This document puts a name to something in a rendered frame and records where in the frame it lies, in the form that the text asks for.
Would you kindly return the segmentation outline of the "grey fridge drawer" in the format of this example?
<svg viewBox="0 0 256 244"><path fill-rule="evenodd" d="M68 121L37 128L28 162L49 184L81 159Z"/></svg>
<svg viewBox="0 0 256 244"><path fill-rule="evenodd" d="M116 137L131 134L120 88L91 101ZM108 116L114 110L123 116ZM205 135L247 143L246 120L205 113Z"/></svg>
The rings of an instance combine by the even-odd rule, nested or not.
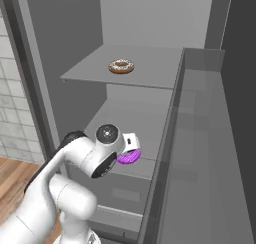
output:
<svg viewBox="0 0 256 244"><path fill-rule="evenodd" d="M90 189L102 206L129 211L144 212L154 171L154 162L139 159L130 165L116 163L112 170L98 179L91 179L76 166L67 164L68 176Z"/></svg>

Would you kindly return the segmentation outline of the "grey fridge door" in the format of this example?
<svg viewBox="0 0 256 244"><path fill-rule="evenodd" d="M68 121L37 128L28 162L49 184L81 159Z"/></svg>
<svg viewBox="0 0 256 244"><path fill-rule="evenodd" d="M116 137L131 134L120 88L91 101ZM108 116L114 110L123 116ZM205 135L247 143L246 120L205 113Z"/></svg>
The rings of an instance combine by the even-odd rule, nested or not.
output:
<svg viewBox="0 0 256 244"><path fill-rule="evenodd" d="M184 50L168 155L157 165L137 244L256 244L222 83L224 55Z"/></svg>

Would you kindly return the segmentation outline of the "grey fridge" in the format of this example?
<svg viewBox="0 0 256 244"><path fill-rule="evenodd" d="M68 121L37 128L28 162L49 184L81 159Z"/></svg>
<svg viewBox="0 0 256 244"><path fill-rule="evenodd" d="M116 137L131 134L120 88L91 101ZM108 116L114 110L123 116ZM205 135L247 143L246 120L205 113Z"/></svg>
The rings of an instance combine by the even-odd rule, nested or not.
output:
<svg viewBox="0 0 256 244"><path fill-rule="evenodd" d="M107 99L168 104L142 214L99 206L93 226L107 239L137 244L157 165L168 155L186 48L221 50L230 0L14 0L24 42L22 63L42 108L45 141L86 127ZM134 70L108 65L128 59Z"/></svg>

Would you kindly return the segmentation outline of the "purple frosted donut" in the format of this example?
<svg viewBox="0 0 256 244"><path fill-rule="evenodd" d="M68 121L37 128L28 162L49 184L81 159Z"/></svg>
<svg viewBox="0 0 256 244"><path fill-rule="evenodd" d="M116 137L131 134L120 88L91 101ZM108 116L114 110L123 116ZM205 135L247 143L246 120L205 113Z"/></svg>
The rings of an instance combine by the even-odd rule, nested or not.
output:
<svg viewBox="0 0 256 244"><path fill-rule="evenodd" d="M122 165L134 164L141 156L141 151L139 149L131 151L126 154L121 154L118 157L118 162Z"/></svg>

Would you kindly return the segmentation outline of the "brown sprinkled donut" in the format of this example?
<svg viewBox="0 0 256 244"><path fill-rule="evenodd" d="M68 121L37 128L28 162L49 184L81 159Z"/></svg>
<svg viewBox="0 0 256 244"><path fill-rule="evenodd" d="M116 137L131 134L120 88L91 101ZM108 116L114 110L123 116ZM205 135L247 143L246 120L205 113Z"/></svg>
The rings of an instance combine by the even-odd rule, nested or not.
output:
<svg viewBox="0 0 256 244"><path fill-rule="evenodd" d="M134 70L134 63L128 59L116 59L109 63L108 70L114 74L128 74Z"/></svg>

